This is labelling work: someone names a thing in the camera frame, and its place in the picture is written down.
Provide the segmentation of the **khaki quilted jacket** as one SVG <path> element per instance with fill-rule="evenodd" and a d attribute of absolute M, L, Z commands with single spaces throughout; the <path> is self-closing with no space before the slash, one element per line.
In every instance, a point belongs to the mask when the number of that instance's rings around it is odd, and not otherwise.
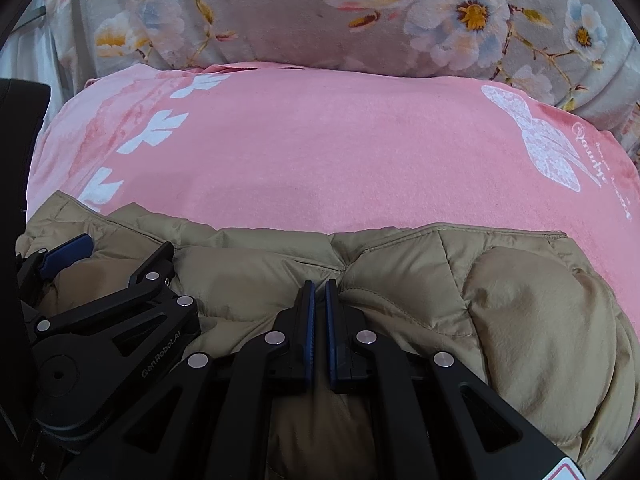
<path fill-rule="evenodd" d="M 102 216 L 58 192 L 16 249 L 27 256 L 84 233 L 94 252 L 48 287 L 44 314 L 120 289 L 167 242 L 176 250 L 172 289 L 198 302 L 190 352 L 237 352 L 306 281 L 335 280 L 341 302 L 404 350 L 459 358 L 589 479 L 612 463 L 639 416 L 638 337 L 611 287 L 560 232 L 446 223 L 330 235 L 216 230 L 134 204 Z"/>

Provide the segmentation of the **pink fleece blanket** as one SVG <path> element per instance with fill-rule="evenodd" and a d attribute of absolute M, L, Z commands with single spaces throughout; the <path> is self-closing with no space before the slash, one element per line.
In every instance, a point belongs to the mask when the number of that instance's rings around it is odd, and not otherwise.
<path fill-rule="evenodd" d="M 138 64 L 40 134 L 29 209 L 56 191 L 215 228 L 562 231 L 639 317 L 637 171 L 611 133 L 498 82 Z"/>

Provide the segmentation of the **white satin curtain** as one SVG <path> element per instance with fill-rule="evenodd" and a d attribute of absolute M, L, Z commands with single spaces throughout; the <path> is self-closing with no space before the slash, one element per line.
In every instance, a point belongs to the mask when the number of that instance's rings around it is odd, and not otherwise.
<path fill-rule="evenodd" d="M 44 0 L 32 0 L 9 34 L 1 49 L 1 77 L 63 89 Z"/>

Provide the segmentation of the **grey floral quilt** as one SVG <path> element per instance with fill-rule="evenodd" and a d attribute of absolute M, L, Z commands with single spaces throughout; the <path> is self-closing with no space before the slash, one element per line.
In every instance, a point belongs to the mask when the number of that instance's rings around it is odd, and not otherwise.
<path fill-rule="evenodd" d="M 266 61 L 489 79 L 639 155 L 639 43 L 612 0 L 44 0 L 74 90 L 132 64 Z"/>

